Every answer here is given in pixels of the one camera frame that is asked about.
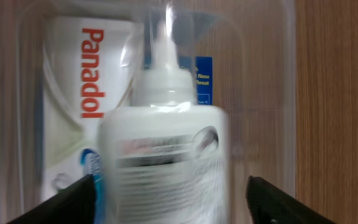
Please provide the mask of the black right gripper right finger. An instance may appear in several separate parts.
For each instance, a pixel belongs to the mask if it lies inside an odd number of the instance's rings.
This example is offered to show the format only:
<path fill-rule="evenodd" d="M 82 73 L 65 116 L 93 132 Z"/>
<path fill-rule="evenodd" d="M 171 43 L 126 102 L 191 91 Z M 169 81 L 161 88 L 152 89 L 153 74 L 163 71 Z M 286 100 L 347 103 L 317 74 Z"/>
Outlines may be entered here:
<path fill-rule="evenodd" d="M 254 224 L 334 224 L 261 177 L 249 176 L 246 200 Z"/>

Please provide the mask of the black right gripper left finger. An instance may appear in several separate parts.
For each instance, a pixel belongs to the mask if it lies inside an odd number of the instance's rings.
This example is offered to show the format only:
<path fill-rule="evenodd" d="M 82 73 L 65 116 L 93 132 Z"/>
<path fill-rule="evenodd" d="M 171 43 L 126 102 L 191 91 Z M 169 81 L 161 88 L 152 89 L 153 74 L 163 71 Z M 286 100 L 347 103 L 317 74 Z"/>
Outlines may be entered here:
<path fill-rule="evenodd" d="M 96 189 L 88 174 L 7 224 L 92 224 L 95 213 Z"/>

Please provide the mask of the white spray bottle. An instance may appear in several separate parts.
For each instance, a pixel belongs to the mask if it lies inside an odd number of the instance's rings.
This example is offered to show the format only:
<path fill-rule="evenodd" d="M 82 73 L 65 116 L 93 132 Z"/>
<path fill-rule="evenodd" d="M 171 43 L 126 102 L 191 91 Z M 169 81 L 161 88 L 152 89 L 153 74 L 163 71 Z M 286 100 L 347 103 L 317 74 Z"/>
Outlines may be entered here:
<path fill-rule="evenodd" d="M 150 67 L 134 76 L 130 105 L 99 125 L 104 221 L 227 223 L 227 116 L 198 104 L 195 76 L 179 65 L 191 15 L 167 4 L 158 16 L 149 22 Z"/>

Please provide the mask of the blue printed carton box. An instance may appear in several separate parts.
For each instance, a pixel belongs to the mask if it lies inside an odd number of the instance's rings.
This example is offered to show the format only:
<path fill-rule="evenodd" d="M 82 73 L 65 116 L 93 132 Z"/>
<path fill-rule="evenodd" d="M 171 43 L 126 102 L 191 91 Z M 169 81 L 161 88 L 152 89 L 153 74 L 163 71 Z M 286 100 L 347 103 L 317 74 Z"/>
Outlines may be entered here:
<path fill-rule="evenodd" d="M 196 89 L 199 105 L 213 104 L 213 58 L 197 56 L 195 58 L 179 56 L 182 69 L 193 70 L 196 77 Z"/>

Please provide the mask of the white red toothpaste box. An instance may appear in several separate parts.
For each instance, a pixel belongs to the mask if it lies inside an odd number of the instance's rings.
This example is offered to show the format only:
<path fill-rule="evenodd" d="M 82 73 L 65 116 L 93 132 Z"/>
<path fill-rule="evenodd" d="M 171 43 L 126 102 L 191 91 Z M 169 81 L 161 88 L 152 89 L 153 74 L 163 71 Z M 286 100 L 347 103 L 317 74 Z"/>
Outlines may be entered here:
<path fill-rule="evenodd" d="M 98 127 L 127 104 L 143 63 L 138 22 L 58 16 L 46 26 L 43 47 L 42 198 L 84 175 L 100 176 Z"/>

